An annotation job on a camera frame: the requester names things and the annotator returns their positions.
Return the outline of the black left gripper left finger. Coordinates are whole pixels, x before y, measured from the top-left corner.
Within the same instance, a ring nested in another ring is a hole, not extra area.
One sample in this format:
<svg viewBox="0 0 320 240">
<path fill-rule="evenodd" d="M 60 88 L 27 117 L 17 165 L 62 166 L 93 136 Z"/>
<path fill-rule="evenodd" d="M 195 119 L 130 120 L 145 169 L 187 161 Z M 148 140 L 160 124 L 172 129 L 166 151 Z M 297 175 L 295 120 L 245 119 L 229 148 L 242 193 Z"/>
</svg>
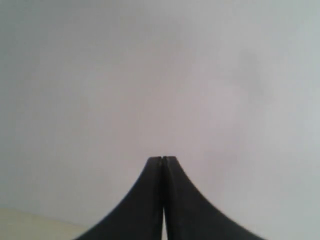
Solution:
<svg viewBox="0 0 320 240">
<path fill-rule="evenodd" d="M 150 157 L 120 203 L 78 240 L 160 240 L 163 229 L 162 157 Z"/>
</svg>

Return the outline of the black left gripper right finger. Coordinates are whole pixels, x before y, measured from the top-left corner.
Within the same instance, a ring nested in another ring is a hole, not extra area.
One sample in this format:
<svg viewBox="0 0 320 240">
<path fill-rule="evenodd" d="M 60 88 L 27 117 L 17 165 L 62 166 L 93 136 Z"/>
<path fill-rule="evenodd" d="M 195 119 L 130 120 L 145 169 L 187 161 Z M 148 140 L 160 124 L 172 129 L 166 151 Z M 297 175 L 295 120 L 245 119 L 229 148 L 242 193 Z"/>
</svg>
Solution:
<svg viewBox="0 0 320 240">
<path fill-rule="evenodd" d="M 214 207 L 175 156 L 162 159 L 164 215 L 169 240 L 260 240 Z"/>
</svg>

